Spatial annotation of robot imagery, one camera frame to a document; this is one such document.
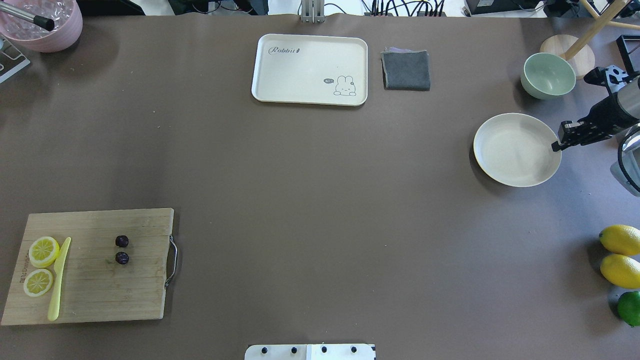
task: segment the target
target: yellow knife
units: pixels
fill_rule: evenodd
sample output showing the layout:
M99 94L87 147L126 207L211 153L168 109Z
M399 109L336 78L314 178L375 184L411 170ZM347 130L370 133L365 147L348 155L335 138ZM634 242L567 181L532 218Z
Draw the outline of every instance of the yellow knife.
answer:
M60 255L56 258L56 262L53 263L53 271L56 273L56 280L53 284L53 294L51 294L51 302L49 303L49 313L47 319L50 322L58 318L60 314L60 291L62 290L62 271L65 269L65 260L67 259L67 253L69 252L69 245L71 244L71 238L67 238L60 248Z

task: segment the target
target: cutting board handle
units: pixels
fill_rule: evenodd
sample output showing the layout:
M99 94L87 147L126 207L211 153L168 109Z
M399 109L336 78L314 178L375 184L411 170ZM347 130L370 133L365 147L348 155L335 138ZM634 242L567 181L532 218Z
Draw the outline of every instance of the cutting board handle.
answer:
M169 244L173 247L173 270L171 271L171 275L169 275L164 282L165 289L169 287L169 282L171 281L171 279L173 279L173 276L175 275L175 272L178 268L178 246L176 246L175 244L173 235L169 235Z

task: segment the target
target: cutting board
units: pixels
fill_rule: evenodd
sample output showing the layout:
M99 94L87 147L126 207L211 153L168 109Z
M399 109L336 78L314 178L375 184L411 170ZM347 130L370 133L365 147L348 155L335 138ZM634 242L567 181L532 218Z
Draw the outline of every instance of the cutting board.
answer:
M29 246L42 236L52 236L71 246L62 278L60 315L53 323L162 319L164 282L173 230L173 209L82 211L31 214L15 264L1 325L52 323L47 310L52 291L40 297L24 293ZM115 238L129 237L118 248ZM115 262L124 251L129 263ZM47 267L53 272L53 264Z

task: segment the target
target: green bowl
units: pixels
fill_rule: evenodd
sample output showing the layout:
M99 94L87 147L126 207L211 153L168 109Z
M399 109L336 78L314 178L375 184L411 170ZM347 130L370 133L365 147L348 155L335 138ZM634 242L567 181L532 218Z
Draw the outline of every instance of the green bowl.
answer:
M520 82L529 95L547 100L573 90L575 73L571 65L560 56L537 53L524 62Z

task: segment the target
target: folded cloth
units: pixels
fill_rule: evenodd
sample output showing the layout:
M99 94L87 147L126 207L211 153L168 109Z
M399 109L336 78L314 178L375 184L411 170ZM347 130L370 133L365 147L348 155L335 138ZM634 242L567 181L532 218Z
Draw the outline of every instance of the folded cloth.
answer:
M382 52L385 88L422 91L431 88L429 54L426 50L411 51L395 47L388 50Z

